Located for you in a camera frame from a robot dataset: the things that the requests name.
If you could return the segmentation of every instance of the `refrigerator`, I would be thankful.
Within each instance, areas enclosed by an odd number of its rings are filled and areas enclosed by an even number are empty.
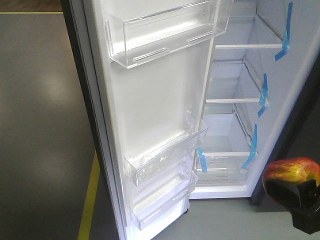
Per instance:
[[[319,54],[319,1],[61,4],[119,239],[261,192]]]

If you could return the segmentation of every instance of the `yellow floor line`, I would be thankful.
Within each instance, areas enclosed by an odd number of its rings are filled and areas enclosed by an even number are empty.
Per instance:
[[[91,222],[94,214],[99,175],[100,167],[97,153],[95,153],[77,240],[88,240],[90,237]]]
[[[62,14],[62,11],[4,11],[0,14]]]

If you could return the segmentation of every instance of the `red apple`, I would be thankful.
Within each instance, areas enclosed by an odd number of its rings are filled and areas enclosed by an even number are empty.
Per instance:
[[[301,184],[314,179],[320,184],[320,165],[307,157],[289,158],[270,163],[263,172],[262,181],[265,188],[267,180],[277,179]]]

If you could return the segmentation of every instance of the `blue painter's tape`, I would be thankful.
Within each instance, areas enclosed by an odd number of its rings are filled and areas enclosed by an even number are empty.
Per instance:
[[[258,116],[260,116],[265,112],[267,106],[268,106],[268,76],[267,74],[263,74],[263,85],[261,89],[261,95],[259,103],[261,104],[262,108],[258,111]]]
[[[262,106],[261,109],[258,111],[258,117],[260,118],[260,116],[265,112],[267,107]]]
[[[198,147],[198,153],[199,153],[199,156],[204,154],[204,151],[202,150],[202,147]]]
[[[200,163],[201,163],[201,169],[203,173],[207,173],[207,160],[205,155],[200,155]]]
[[[204,151],[202,150],[201,147],[198,147],[198,154],[199,154],[199,157],[200,157],[200,164],[201,164],[202,172],[203,173],[207,173],[208,172],[208,170],[207,170],[207,160],[206,160],[206,157],[204,155]]]
[[[251,147],[250,147],[250,156],[245,161],[245,163],[242,165],[242,169],[246,169],[249,167],[250,163],[255,159],[257,154],[257,143],[258,143],[258,126],[257,124],[254,125],[254,132],[253,132],[253,138],[251,141]]]
[[[286,28],[285,28],[285,33],[284,33],[284,40],[282,43],[282,50],[277,53],[274,56],[274,59],[278,61],[280,58],[282,58],[284,55],[286,55],[289,52],[290,48],[290,28],[291,28],[291,15],[292,15],[292,8],[293,8],[294,3],[289,2],[288,4],[288,14],[286,17]]]

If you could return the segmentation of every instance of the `open refrigerator door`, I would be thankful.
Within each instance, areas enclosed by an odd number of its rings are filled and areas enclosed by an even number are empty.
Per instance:
[[[214,37],[226,31],[231,3],[83,1],[121,239],[150,240],[189,208]]]

